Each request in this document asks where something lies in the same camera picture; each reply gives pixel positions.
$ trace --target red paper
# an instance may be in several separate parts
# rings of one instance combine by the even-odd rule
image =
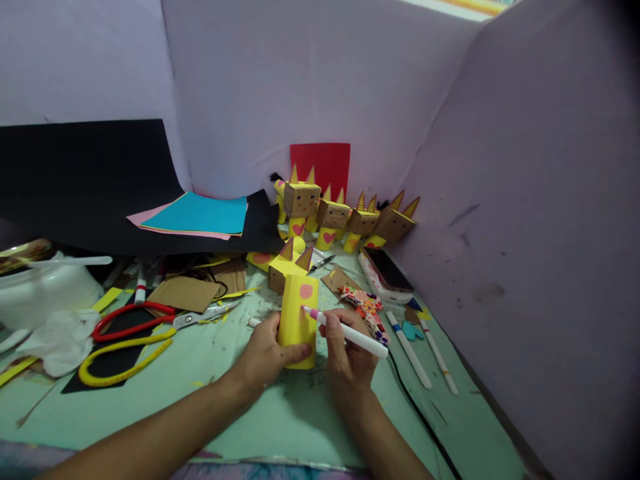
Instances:
[[[311,167],[315,167],[315,182],[324,192],[331,184],[331,196],[335,201],[344,188],[347,198],[349,180],[350,143],[305,143],[291,146],[291,169],[294,164],[298,180],[305,181]]]

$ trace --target smartphone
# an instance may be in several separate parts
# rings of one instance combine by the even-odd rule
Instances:
[[[412,284],[409,283],[409,280],[407,280],[393,260],[391,260],[390,256],[387,255],[387,252],[368,247],[364,247],[362,250],[371,262],[371,266],[378,273],[380,283],[382,283],[384,288],[409,293],[415,290]]]

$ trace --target yellow scissor handle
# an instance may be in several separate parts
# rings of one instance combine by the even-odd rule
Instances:
[[[170,344],[173,343],[173,340],[171,340],[171,337],[175,335],[176,331],[177,330],[175,328],[170,328],[170,330],[168,330],[166,333],[162,333],[161,335],[154,335],[152,337],[146,337],[146,338],[135,339],[135,340],[126,340],[124,342],[114,343],[113,345],[110,345],[103,349],[96,350],[95,352],[90,354],[90,356],[88,356],[84,360],[84,362],[82,362],[82,364],[80,365],[80,368],[78,368],[78,376],[80,377],[80,380],[82,381],[82,383],[90,387],[108,387],[110,385],[113,385],[114,383],[118,383],[118,382],[121,382],[122,380],[131,378],[136,373],[140,372],[141,370],[144,370],[144,368],[146,368],[148,364],[156,360],[156,358],[158,358],[158,356],[160,356],[160,354],[164,352],[164,350],[166,350],[168,346],[170,346]],[[142,360],[142,362],[138,363],[136,366],[122,373],[119,373],[118,375],[114,375],[112,377],[100,378],[100,377],[94,377],[92,374],[89,373],[89,366],[93,363],[93,361],[96,358],[98,358],[100,355],[106,352],[121,350],[129,347],[138,347],[140,345],[150,345],[152,343],[157,343],[162,340],[164,340],[164,343],[160,345],[152,354],[150,354],[150,356]]]

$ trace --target red scissor handle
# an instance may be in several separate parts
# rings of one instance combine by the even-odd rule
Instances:
[[[167,316],[149,320],[148,322],[145,322],[141,325],[136,325],[135,327],[131,327],[130,329],[122,330],[120,332],[106,333],[104,335],[100,334],[100,330],[102,330],[102,328],[104,328],[104,326],[114,318],[119,317],[123,313],[126,313],[130,310],[136,310],[140,308],[151,308],[154,310],[158,310],[158,311],[161,311],[162,313],[166,313]],[[134,333],[137,333],[140,330],[146,330],[150,327],[155,327],[156,325],[160,325],[161,323],[164,323],[164,322],[172,322],[174,319],[175,319],[175,309],[173,307],[168,307],[166,305],[162,305],[160,303],[154,303],[154,302],[144,302],[140,305],[136,305],[132,303],[130,305],[125,305],[122,308],[118,308],[118,310],[111,312],[102,320],[100,320],[100,322],[98,322],[98,324],[93,329],[93,333],[91,334],[91,336],[96,342],[118,340],[124,337],[128,337],[129,335],[133,335]]]

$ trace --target hand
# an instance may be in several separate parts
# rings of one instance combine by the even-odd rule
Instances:
[[[245,351],[229,371],[252,392],[261,394],[285,365],[298,363],[311,354],[308,343],[278,345],[278,325],[280,312],[256,326]]]
[[[320,325],[319,331],[327,339],[327,376],[333,401],[345,419],[366,416],[377,402],[371,380],[378,358],[350,341],[345,345],[340,322],[364,335],[369,335],[369,331],[356,312],[334,309],[326,311],[325,315],[327,326]]]

